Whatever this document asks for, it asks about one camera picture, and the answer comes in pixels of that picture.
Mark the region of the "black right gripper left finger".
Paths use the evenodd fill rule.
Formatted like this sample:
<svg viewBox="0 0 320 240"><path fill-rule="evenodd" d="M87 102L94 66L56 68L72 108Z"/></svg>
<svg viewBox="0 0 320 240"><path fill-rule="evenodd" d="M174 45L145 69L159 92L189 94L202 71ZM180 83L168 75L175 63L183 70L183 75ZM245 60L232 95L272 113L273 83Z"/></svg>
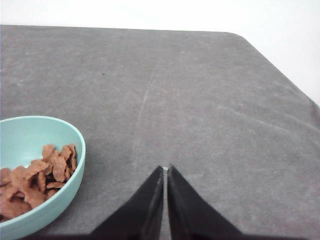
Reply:
<svg viewBox="0 0 320 240"><path fill-rule="evenodd" d="M95 240L158 240L164 207L164 173L158 166L132 197L102 222Z"/></svg>

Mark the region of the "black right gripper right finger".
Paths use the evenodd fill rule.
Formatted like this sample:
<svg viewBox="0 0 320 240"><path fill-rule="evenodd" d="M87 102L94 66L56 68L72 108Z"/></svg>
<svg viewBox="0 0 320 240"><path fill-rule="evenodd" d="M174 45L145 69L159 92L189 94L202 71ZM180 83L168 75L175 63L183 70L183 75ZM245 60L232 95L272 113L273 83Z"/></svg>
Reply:
<svg viewBox="0 0 320 240"><path fill-rule="evenodd" d="M173 240L226 240L243 236L197 193L174 165L167 172L167 203Z"/></svg>

